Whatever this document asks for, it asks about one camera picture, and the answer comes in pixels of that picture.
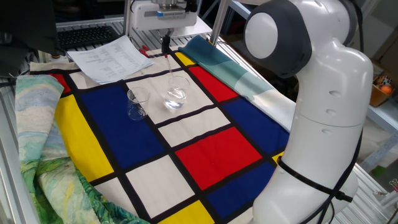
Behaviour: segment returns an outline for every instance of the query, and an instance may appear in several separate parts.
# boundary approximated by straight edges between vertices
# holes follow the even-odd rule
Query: keyboard
[[[117,38],[119,38],[119,35],[110,26],[90,27],[58,32],[58,41],[61,49],[107,43],[116,40]]]

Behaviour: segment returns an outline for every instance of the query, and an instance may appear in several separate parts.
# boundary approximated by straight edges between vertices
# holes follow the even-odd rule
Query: red square
[[[69,93],[70,92],[70,88],[68,86],[68,84],[66,83],[65,79],[63,78],[63,75],[61,74],[49,74],[52,77],[56,78],[58,80],[59,83],[61,83],[61,85],[63,86],[63,92],[62,93]]]
[[[202,190],[261,158],[235,127],[199,140],[176,155]]]
[[[234,98],[238,95],[202,67],[192,67],[189,68],[189,70],[199,79],[218,102]]]

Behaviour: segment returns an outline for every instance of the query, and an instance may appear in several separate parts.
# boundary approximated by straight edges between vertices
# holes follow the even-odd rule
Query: folded cloth
[[[149,224],[108,202],[73,164],[54,120],[62,91],[49,75],[17,79],[19,162],[40,221]]]
[[[271,84],[248,72],[200,36],[178,49],[290,132],[295,103]]]

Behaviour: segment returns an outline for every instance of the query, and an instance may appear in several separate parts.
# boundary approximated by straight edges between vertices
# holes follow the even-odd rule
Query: glass tumbler
[[[146,109],[150,98],[149,90],[134,87],[127,92],[127,97],[127,115],[135,121],[144,119],[147,116]]]
[[[166,105],[172,109],[181,108],[187,99],[189,87],[190,83],[187,78],[178,75],[172,76],[167,88]]]

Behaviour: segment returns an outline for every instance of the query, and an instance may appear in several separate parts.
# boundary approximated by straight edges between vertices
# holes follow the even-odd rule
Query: yellow square
[[[87,181],[96,180],[113,172],[73,95],[60,99],[55,110],[55,119],[60,127],[68,155]]]
[[[197,200],[159,224],[214,224],[214,221],[202,203]]]
[[[183,53],[181,52],[177,52],[175,53],[175,55],[178,57],[178,59],[180,59],[180,61],[185,65],[195,65],[196,63],[193,62],[191,59],[189,59],[187,56],[185,56]]]
[[[284,155],[284,152],[281,152],[281,153],[279,153],[278,155],[276,155],[276,156],[272,156],[272,159],[276,162],[276,164],[278,164],[278,158],[279,158],[279,156],[283,156]]]

